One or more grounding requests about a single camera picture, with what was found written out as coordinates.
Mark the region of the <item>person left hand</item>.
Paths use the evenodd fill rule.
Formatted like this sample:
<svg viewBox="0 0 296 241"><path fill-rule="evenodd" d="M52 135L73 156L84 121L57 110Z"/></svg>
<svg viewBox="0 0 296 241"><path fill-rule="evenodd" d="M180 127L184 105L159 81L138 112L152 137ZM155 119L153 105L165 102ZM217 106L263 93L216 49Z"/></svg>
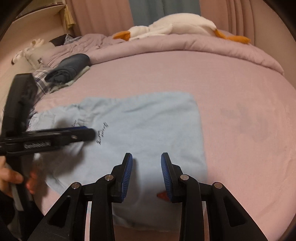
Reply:
<svg viewBox="0 0 296 241"><path fill-rule="evenodd" d="M26 188L31 194L36 193L38 179L39 179L39 167L37 165L33 165L30 171L29 179L26 181ZM23 176L9 169L6 166L6 158L1 156L1 192L5 195L13 198L11 185L12 184L21 184L23 182Z"/></svg>

